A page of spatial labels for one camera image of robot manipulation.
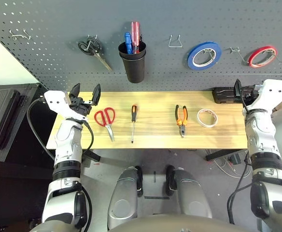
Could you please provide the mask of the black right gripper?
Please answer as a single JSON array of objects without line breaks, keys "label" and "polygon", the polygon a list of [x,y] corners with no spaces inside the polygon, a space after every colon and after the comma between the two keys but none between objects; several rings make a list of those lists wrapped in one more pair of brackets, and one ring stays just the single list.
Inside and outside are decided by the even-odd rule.
[{"label": "black right gripper", "polygon": [[243,98],[243,106],[248,106],[258,98],[258,91],[259,85],[242,87],[241,81],[237,79],[234,85],[234,102],[242,102]]}]

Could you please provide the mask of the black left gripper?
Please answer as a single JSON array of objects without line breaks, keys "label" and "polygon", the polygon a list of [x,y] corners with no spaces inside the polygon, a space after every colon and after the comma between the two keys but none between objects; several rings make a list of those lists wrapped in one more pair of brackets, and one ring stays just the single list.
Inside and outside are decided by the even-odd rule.
[{"label": "black left gripper", "polygon": [[78,97],[80,93],[80,83],[77,83],[72,87],[70,90],[70,109],[75,111],[82,116],[87,116],[91,109],[92,105],[97,106],[101,96],[101,86],[97,84],[92,93],[92,100],[91,101],[84,101],[81,97]]}]

